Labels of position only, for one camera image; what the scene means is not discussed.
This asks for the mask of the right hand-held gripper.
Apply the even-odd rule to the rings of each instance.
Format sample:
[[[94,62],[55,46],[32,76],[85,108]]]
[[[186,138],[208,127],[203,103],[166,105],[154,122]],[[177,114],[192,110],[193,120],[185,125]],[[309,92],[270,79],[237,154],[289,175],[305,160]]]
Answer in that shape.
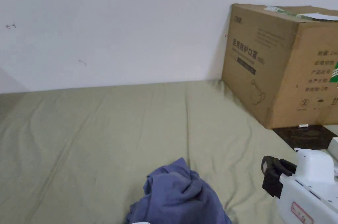
[[[296,149],[297,164],[264,156],[263,189],[276,199],[285,224],[338,222],[337,166],[319,150]]]

